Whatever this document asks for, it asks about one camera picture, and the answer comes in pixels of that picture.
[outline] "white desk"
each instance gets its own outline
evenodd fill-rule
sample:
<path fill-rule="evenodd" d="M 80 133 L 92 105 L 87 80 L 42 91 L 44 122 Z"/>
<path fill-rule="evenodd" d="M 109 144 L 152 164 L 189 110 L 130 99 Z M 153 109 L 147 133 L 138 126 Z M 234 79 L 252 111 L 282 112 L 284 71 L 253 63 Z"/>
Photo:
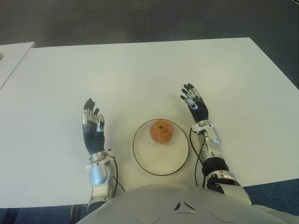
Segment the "white desk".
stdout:
<path fill-rule="evenodd" d="M 188 82 L 243 186 L 299 177 L 299 91 L 249 38 L 36 48 L 0 94 L 0 207 L 88 202 L 81 114 L 89 97 L 105 116 L 105 148 L 113 149 L 125 189 L 194 185 L 192 151 L 178 172 L 154 176 L 132 150 L 150 119 L 188 133 L 193 119 L 179 97 Z"/>
<path fill-rule="evenodd" d="M 0 45 L 0 53 L 3 55 L 0 59 L 0 90 L 32 47 L 34 42 Z"/>

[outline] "humanoid robot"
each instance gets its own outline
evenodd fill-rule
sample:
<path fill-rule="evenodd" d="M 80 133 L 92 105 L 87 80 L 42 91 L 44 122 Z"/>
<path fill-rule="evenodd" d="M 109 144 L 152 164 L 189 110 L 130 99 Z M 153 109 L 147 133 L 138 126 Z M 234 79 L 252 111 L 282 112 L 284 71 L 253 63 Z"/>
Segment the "humanoid robot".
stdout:
<path fill-rule="evenodd" d="M 181 98 L 195 120 L 194 132 L 201 143 L 197 152 L 202 165 L 203 186 L 155 184 L 115 196 L 118 168 L 115 157 L 104 149 L 104 117 L 89 99 L 83 109 L 83 136 L 90 154 L 92 193 L 87 216 L 80 224 L 292 224 L 299 217 L 252 206 L 244 188 L 229 170 L 221 152 L 217 126 L 208 119 L 208 109 L 191 84 L 184 85 Z"/>

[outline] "wire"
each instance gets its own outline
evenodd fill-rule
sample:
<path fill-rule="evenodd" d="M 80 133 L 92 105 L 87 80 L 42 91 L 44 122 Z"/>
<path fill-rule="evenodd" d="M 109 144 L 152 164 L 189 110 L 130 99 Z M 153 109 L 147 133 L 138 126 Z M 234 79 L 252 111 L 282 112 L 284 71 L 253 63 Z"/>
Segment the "wire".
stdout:
<path fill-rule="evenodd" d="M 114 156 L 111 156 L 111 155 L 107 155 L 107 156 L 110 156 L 111 158 L 114 159 L 114 164 L 115 164 L 115 169 L 116 169 L 116 184 L 115 184 L 115 189 L 114 189 L 114 196 L 116 194 L 116 190 L 117 190 L 117 185 L 118 185 L 118 168 L 117 168 L 117 163 L 116 163 L 116 159 Z"/>
<path fill-rule="evenodd" d="M 203 163 L 202 163 L 202 160 L 201 160 L 201 158 L 200 158 L 200 154 L 201 154 L 202 149 L 203 149 L 203 147 L 204 147 L 204 145 L 205 145 L 206 138 L 205 138 L 205 134 L 204 134 L 204 133 L 201 133 L 201 134 L 204 136 L 204 142 L 202 143 L 202 146 L 201 146 L 201 148 L 200 148 L 199 153 L 197 153 L 196 150 L 195 150 L 195 148 L 194 148 L 194 145 L 193 145 L 193 143 L 192 143 L 191 132 L 192 132 L 192 127 L 190 128 L 189 139 L 190 139 L 191 147 L 192 147 L 194 153 L 197 155 L 197 160 L 196 160 L 195 170 L 194 170 L 194 179 L 195 179 L 195 184 L 196 184 L 196 186 L 198 186 L 198 184 L 197 184 L 197 179 L 196 179 L 197 164 L 198 164 L 198 161 L 200 161 L 201 166 L 203 167 Z M 206 176 L 204 175 L 204 180 L 203 180 L 203 182 L 202 182 L 202 187 L 203 187 L 203 188 L 205 187 L 205 183 L 206 183 Z"/>
<path fill-rule="evenodd" d="M 119 183 L 119 181 L 118 181 L 118 185 L 121 187 L 121 189 L 122 189 L 123 191 L 125 191 L 125 189 L 123 188 L 123 186 L 121 185 L 121 183 Z"/>

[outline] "white table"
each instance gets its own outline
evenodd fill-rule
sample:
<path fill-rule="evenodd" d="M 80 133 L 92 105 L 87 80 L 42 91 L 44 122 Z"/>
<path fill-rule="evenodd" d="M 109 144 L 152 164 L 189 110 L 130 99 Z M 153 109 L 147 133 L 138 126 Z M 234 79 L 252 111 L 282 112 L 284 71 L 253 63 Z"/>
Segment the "white table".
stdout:
<path fill-rule="evenodd" d="M 132 150 L 150 119 L 188 133 L 194 121 L 179 97 L 188 82 L 243 186 L 299 177 L 299 91 L 249 38 L 36 48 L 0 92 L 0 207 L 88 202 L 81 112 L 89 97 L 105 116 L 105 148 L 113 149 L 126 190 L 194 185 L 192 151 L 178 172 L 154 176 Z"/>
<path fill-rule="evenodd" d="M 23 57 L 34 45 L 34 42 L 0 45 L 0 53 L 3 55 L 0 59 L 0 90 Z"/>

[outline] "apple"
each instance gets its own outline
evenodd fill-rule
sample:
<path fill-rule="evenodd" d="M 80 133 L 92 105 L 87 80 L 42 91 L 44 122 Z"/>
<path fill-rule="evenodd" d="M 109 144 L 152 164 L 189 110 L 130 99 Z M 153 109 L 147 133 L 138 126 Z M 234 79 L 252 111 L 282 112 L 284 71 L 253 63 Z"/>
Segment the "apple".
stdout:
<path fill-rule="evenodd" d="M 151 138 L 160 144 L 165 144 L 172 138 L 172 125 L 167 120 L 156 120 L 149 129 Z"/>

